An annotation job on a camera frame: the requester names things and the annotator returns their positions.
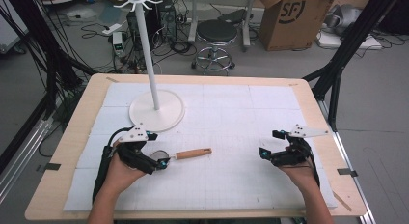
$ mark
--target power strip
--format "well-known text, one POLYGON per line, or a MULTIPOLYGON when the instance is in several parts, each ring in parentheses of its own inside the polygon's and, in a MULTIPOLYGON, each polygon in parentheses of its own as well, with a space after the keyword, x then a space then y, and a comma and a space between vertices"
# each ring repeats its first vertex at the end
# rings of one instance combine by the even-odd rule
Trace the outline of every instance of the power strip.
POLYGON ((114 32, 115 30, 119 28, 121 28, 121 25, 117 23, 109 27, 109 30, 102 30, 102 33, 105 35, 110 35, 112 32, 114 32))

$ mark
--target white paper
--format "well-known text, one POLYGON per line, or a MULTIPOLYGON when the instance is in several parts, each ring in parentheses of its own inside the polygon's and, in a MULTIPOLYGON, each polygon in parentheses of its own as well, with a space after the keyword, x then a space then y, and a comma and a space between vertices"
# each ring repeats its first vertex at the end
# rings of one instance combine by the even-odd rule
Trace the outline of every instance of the white paper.
MULTIPOLYGON (((180 124, 160 133, 156 141, 149 141, 143 153, 164 150, 174 154, 198 148, 211 148, 213 153, 171 159, 166 170, 146 175, 128 188, 116 210, 304 208, 302 196, 288 176, 261 159, 258 152, 259 147, 280 152, 288 145, 287 140, 273 138, 272 130, 290 131, 296 124, 305 125, 292 88, 172 84, 157 87, 178 94, 185 104, 185 115, 180 124)), ((111 85, 78 161, 64 210, 91 209, 102 149, 117 129, 132 126, 129 105, 148 90, 149 84, 111 85)), ((313 141, 307 141, 314 152, 324 199, 330 208, 336 207, 313 141)))

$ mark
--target black stool seat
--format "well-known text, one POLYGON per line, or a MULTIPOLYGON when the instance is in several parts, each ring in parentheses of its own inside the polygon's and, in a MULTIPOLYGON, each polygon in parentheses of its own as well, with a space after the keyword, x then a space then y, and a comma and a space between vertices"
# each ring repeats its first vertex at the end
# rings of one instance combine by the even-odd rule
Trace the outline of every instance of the black stool seat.
POLYGON ((228 42, 237 36, 237 29, 233 25, 218 19, 200 23, 197 32, 208 42, 228 42))

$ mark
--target cardboard box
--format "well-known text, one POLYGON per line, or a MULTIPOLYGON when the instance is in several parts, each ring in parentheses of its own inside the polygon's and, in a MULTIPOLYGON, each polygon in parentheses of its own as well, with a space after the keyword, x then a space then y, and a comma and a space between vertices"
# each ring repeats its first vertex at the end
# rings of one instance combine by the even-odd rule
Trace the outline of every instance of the cardboard box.
POLYGON ((267 51, 309 48, 334 0, 260 0, 259 39, 267 51))

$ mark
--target metal stool legs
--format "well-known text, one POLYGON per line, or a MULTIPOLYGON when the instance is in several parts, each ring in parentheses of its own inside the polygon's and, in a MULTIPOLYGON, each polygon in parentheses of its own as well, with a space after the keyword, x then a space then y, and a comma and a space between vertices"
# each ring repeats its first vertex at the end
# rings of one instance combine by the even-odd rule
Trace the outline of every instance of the metal stool legs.
POLYGON ((235 64, 232 62, 232 56, 226 50, 212 46, 204 48, 196 54, 192 68, 194 69, 196 66, 204 70, 204 75, 208 71, 224 70, 226 76, 229 76, 229 70, 232 70, 235 64))

